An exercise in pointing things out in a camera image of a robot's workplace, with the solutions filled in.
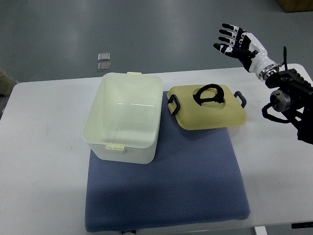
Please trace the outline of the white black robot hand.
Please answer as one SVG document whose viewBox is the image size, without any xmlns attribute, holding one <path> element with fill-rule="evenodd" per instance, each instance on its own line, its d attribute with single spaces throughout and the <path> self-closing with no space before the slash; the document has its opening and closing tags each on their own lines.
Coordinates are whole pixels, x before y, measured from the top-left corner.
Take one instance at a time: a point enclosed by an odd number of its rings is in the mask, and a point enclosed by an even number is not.
<svg viewBox="0 0 313 235">
<path fill-rule="evenodd" d="M 246 71 L 265 81 L 271 74 L 279 72 L 276 62 L 268 57 L 261 42 L 250 32 L 231 24 L 222 24 L 220 42 L 213 47 L 225 56 L 238 59 Z"/>
</svg>

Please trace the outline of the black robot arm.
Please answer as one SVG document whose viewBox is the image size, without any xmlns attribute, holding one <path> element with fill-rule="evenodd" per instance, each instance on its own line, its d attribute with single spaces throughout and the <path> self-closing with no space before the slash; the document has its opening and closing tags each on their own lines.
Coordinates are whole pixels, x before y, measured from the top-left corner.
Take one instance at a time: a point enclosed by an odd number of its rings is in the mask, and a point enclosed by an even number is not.
<svg viewBox="0 0 313 235">
<path fill-rule="evenodd" d="M 288 69 L 286 47 L 283 58 L 283 63 L 271 65 L 260 74 L 268 88 L 277 88 L 262 108 L 262 115 L 274 122 L 291 123 L 297 129 L 297 139 L 312 144 L 313 87 L 296 69 Z"/>
</svg>

